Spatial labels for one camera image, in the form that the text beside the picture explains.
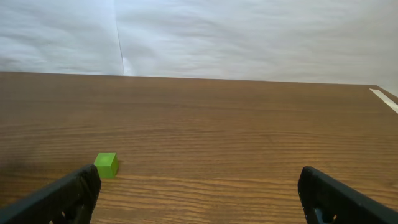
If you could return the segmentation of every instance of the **green block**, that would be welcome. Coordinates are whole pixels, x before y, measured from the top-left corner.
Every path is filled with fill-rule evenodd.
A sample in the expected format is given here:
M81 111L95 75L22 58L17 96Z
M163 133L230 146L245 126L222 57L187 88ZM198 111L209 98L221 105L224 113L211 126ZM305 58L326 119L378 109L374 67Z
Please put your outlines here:
M119 169L116 153L98 153L94 165L101 178L114 178Z

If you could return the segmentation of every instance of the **black object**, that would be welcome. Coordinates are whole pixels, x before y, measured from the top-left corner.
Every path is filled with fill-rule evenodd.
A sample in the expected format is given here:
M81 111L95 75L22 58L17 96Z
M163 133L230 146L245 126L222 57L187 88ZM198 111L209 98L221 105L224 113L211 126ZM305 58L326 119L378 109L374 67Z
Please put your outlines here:
M397 224L398 213L313 167L304 167L298 194L308 224Z
M87 165L0 210L0 224L89 224L100 193L97 168Z

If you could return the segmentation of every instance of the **wrinkled white fabric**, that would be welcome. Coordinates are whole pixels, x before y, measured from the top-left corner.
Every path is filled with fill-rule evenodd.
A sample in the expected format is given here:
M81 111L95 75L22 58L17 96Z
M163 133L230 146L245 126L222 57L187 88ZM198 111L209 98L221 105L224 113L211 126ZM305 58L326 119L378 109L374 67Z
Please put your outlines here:
M0 70L123 74L113 0L1 0Z
M116 0L126 75L375 84L398 95L398 3Z

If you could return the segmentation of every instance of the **tabletop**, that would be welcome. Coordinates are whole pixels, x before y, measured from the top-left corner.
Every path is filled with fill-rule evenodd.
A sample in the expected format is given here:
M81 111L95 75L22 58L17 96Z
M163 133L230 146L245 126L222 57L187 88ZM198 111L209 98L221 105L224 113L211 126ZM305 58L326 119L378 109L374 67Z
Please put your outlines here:
M0 207L116 152L91 223L305 223L303 166L398 210L398 114L369 88L2 72Z

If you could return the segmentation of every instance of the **white wall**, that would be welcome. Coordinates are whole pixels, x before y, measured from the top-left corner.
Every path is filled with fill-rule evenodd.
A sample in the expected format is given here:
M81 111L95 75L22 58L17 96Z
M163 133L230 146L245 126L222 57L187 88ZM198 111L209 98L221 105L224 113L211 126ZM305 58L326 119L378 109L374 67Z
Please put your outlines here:
M15 2L0 2L0 70L375 84L398 95L395 1Z

